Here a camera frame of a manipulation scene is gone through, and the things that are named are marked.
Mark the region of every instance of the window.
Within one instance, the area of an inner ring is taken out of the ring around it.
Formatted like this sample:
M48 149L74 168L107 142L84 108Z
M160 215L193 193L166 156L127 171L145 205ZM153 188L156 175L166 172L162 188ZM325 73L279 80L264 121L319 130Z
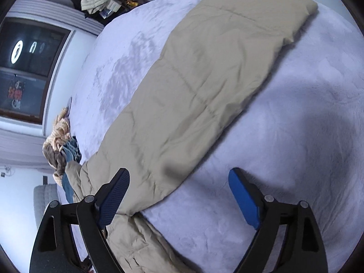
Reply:
M0 29L0 115L42 124L56 62L70 31L22 18Z

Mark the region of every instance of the white fuzzy blanket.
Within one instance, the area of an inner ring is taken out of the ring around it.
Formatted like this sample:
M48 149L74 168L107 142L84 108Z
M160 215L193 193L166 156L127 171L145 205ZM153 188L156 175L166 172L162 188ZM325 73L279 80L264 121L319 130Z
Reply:
M70 113L83 160L98 150L169 33L199 1L153 1L99 36ZM202 272L233 272L255 232L227 185L229 170L241 167L263 193L311 204L329 271L336 273L364 230L363 67L362 35L319 5L247 112L181 187L144 216Z

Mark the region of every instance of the beige comforter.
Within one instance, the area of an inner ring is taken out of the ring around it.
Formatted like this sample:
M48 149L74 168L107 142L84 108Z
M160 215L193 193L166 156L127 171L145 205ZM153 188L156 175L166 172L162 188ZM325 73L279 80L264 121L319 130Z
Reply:
M67 165L75 201L129 170L130 187L108 227L125 272L192 272L138 212L193 171L316 9L312 0L202 0L172 31L99 151L82 167Z

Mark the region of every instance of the power cord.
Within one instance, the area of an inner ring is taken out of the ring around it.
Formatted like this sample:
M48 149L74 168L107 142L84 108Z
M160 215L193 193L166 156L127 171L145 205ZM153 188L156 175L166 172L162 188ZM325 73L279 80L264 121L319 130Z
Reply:
M14 171L12 171L12 169L11 169L11 166L4 166L4 170L5 170L5 172L4 171L2 171L1 173L0 173L0 176L2 177L2 178L5 178L5 177L11 177L11 176L13 176L14 175Z

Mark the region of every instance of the window frame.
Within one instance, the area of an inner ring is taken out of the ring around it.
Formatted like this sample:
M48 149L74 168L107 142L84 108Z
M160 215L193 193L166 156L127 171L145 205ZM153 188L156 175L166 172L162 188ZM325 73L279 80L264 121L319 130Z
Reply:
M6 72L6 73L10 73L10 74L14 74L15 76L20 75L20 76L24 76L24 77L28 77L28 78L35 78L38 80L45 80L45 86L44 86L44 90L43 90L43 95L42 95L42 101L41 101L41 106L40 106L40 112L39 112L39 117L36 116L32 116L32 115L27 115L27 114L23 114L23 113L17 113L14 111L10 111L10 110L5 110L0 108L0 116L5 117L5 118L10 118L13 120L18 120L18 121L25 121L28 123L33 123L33 124L38 124L38 125L42 125L43 124L43 117L44 117L44 112L46 110L46 101L47 101L47 95L48 95L48 90L50 87L50 83L52 80L52 76L55 70L55 67L57 65L57 62L59 60L59 57L61 55L61 52L63 50L64 45L67 42L68 37L71 34L71 30L65 29L65 28L61 28L55 25L51 25L48 23L42 23L40 21L36 21L36 20L30 20L30 19L26 19L26 18L19 18L19 17L6 17L3 21L3 23L0 26L0 32L3 28L4 22L13 22L13 23L22 23L22 24L27 24L27 25L33 25L33 26L38 26L41 28L45 28L48 30L53 30L56 31L58 33L63 34L63 38L62 41L59 45L59 48L54 56L51 68L49 70L49 73L47 76L43 76L43 75L39 75L39 74L35 74L35 73L30 73L30 72L24 72L24 71L20 71L20 70L16 70L16 69L12 69L12 68L6 68L3 66L0 66L0 71Z

